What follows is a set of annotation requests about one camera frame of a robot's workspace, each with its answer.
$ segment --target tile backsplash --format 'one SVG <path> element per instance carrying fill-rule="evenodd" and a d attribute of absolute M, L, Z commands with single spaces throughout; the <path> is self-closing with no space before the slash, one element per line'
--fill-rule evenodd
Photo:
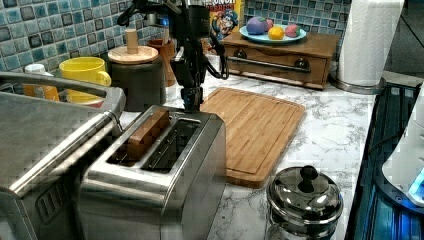
<path fill-rule="evenodd" d="M 0 71 L 23 72 L 42 63 L 50 72 L 78 56 L 100 56 L 124 44 L 126 27 L 117 25 L 131 1 L 0 0 Z M 161 29 L 131 18 L 140 44 L 160 38 Z"/>
<path fill-rule="evenodd" d="M 339 58 L 352 0 L 246 0 L 245 23 L 254 16 L 276 24 L 298 24 L 306 32 L 339 35 L 334 60 Z"/>

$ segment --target orange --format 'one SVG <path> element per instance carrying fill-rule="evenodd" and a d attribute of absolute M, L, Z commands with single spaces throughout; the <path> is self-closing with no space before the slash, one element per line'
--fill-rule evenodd
<path fill-rule="evenodd" d="M 269 29 L 268 37 L 271 40 L 282 40 L 284 38 L 284 29 L 280 26 L 274 26 Z"/>

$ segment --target stainless steel pot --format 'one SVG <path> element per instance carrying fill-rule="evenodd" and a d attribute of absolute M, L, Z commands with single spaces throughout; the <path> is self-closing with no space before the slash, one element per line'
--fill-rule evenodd
<path fill-rule="evenodd" d="M 312 166 L 279 172 L 267 188 L 269 221 L 305 239 L 330 239 L 343 211 L 337 185 Z"/>

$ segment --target stovetop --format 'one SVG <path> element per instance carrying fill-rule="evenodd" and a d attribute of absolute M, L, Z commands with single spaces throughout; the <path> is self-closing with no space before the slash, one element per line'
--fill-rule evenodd
<path fill-rule="evenodd" d="M 418 93 L 419 86 L 389 83 L 376 97 L 346 239 L 424 239 L 424 209 L 400 205 L 405 198 L 394 188 L 381 187 L 384 176 L 379 174 L 408 124 Z"/>

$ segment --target marble countertop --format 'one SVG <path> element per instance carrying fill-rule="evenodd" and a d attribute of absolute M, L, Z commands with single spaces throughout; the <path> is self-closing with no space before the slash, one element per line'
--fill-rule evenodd
<path fill-rule="evenodd" d="M 306 107 L 299 128 L 280 157 L 271 177 L 293 166 L 312 165 L 339 186 L 344 210 L 332 239 L 344 239 L 359 175 L 375 96 L 358 95 L 334 88 L 316 91 L 231 75 L 228 80 L 206 77 L 204 96 L 218 87 L 240 89 L 285 99 Z M 183 108 L 181 87 L 167 88 L 169 107 Z M 127 121 L 134 113 L 124 113 Z M 264 239 L 267 224 L 265 187 L 249 189 L 227 184 L 208 240 Z"/>

